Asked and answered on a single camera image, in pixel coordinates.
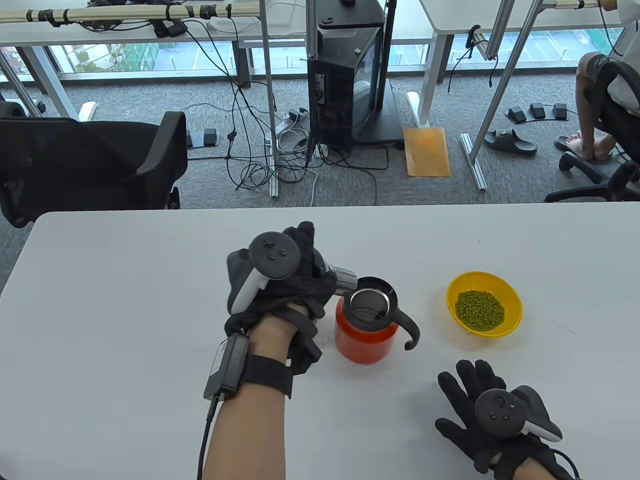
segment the computer tower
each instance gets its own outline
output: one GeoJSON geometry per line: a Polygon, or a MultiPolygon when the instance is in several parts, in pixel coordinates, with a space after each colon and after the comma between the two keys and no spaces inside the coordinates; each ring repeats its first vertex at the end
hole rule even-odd
{"type": "Polygon", "coordinates": [[[309,61],[309,101],[314,141],[351,150],[376,105],[383,29],[327,30],[309,61]]]}

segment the white shirt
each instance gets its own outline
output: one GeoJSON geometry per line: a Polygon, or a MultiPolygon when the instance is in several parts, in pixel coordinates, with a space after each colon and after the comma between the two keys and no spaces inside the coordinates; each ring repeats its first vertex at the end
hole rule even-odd
{"type": "MultiPolygon", "coordinates": [[[[640,0],[618,0],[618,13],[620,22],[630,31],[635,31],[636,21],[640,20],[640,0]]],[[[640,73],[640,31],[634,34],[622,61],[640,73]]],[[[626,81],[616,78],[607,91],[615,103],[622,105],[630,113],[640,116],[640,106],[626,81]]]]}

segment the office chair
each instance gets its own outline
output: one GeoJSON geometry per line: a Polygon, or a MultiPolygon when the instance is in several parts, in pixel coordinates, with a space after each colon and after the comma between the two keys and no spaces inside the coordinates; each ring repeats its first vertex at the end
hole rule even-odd
{"type": "Polygon", "coordinates": [[[631,115],[624,107],[615,103],[607,93],[607,87],[616,76],[627,82],[640,102],[640,75],[618,60],[609,61],[602,67],[593,91],[587,89],[584,96],[593,106],[596,128],[612,134],[630,160],[626,160],[608,177],[573,152],[565,152],[560,158],[558,168],[562,172],[568,172],[572,167],[576,167],[595,185],[555,191],[547,195],[545,202],[558,202],[581,196],[602,197],[608,202],[640,201],[640,193],[627,187],[630,181],[640,179],[640,118],[631,115]]]}
{"type": "Polygon", "coordinates": [[[183,112],[160,125],[78,122],[0,102],[0,209],[16,228],[54,211],[178,209],[186,131],[183,112]]]}

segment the chair base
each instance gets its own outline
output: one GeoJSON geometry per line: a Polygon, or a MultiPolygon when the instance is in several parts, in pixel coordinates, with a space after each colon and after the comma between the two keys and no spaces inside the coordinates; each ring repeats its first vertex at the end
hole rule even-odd
{"type": "Polygon", "coordinates": [[[595,185],[552,192],[545,198],[546,203],[579,197],[604,198],[608,202],[640,202],[640,193],[627,187],[629,182],[640,179],[637,163],[627,160],[608,177],[573,152],[565,152],[558,162],[558,168],[568,172],[573,167],[587,175],[595,185]]]}

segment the caster wheel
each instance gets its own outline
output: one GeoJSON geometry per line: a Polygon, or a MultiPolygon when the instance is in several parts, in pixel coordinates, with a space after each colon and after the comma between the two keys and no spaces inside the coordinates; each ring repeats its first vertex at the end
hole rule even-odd
{"type": "Polygon", "coordinates": [[[178,192],[178,187],[173,187],[173,190],[171,190],[171,193],[169,194],[169,203],[166,207],[169,210],[180,209],[180,192],[178,192]]]}
{"type": "Polygon", "coordinates": [[[560,172],[568,172],[569,170],[571,170],[571,167],[573,165],[571,165],[568,161],[564,160],[563,158],[560,158],[560,161],[558,162],[558,170],[560,170],[560,172]]]}

